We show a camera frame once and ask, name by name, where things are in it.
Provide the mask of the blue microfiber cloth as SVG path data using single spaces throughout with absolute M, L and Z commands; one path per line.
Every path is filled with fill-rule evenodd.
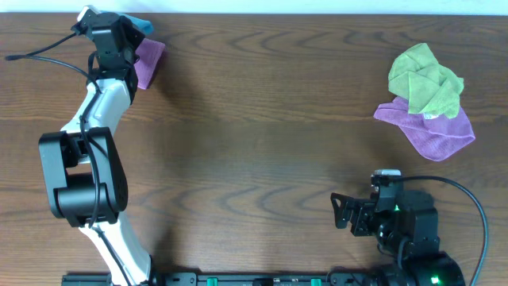
M 148 36 L 154 32 L 153 24 L 148 20 L 140 19 L 128 14 L 120 14 L 120 16 L 129 19 L 133 27 L 142 32 L 145 36 Z

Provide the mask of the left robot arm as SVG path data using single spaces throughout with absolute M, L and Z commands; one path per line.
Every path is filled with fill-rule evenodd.
M 86 6 L 72 26 L 95 45 L 89 55 L 87 95 L 60 131 L 38 147 L 50 210 L 87 236 L 106 262 L 106 285 L 158 285 L 152 257 L 125 214 L 128 184 L 114 143 L 122 115 L 138 88 L 135 63 L 145 34 L 124 14 Z

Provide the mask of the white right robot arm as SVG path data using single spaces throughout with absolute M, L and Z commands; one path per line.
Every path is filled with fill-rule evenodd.
M 460 266 L 440 250 L 438 213 L 421 191 L 379 191 L 369 199 L 330 196 L 336 228 L 355 237 L 373 236 L 394 259 L 367 274 L 362 285 L 464 285 Z

